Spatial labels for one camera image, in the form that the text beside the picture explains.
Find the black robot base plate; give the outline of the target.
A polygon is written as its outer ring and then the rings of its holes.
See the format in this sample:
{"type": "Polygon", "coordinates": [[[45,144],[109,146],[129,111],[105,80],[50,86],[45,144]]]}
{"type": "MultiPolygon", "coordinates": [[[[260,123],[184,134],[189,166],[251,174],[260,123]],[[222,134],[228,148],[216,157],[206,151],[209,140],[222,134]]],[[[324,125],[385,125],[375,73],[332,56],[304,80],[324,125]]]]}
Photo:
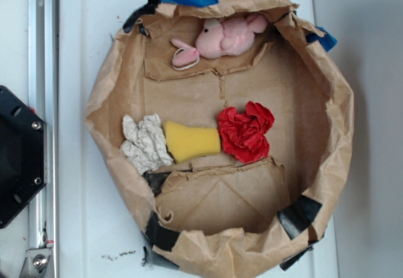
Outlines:
{"type": "Polygon", "coordinates": [[[1,86],[1,228],[45,185],[45,122],[1,86]]]}

